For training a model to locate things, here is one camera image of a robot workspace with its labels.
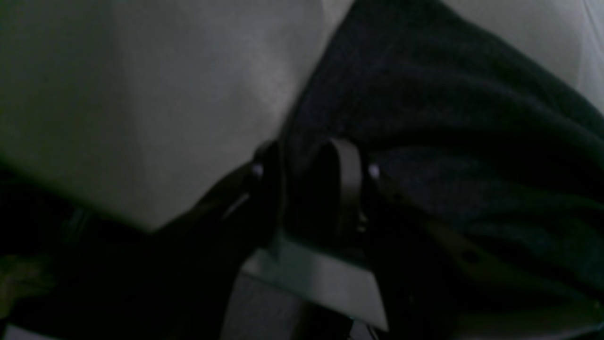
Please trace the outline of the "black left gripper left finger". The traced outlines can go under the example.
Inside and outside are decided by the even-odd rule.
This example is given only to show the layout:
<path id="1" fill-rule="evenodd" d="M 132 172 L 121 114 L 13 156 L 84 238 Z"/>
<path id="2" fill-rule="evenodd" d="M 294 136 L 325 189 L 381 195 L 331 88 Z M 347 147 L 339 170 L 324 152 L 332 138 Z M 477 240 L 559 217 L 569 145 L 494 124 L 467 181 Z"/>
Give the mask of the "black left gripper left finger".
<path id="1" fill-rule="evenodd" d="M 61 340 L 217 340 L 240 268 L 275 233 L 280 165 L 267 141 L 132 244 L 3 258 L 1 319 Z"/>

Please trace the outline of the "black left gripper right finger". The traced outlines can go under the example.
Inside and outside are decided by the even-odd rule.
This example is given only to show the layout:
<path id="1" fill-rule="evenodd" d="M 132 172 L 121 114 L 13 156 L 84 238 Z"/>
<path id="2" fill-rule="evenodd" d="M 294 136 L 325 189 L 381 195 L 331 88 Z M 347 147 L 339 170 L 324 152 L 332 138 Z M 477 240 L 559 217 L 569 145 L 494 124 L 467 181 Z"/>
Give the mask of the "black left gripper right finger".
<path id="1" fill-rule="evenodd" d="M 345 139 L 325 142 L 293 206 L 294 233 L 368 267 L 404 340 L 577 340 L 603 333 L 603 302 L 566 297 L 412 204 Z"/>

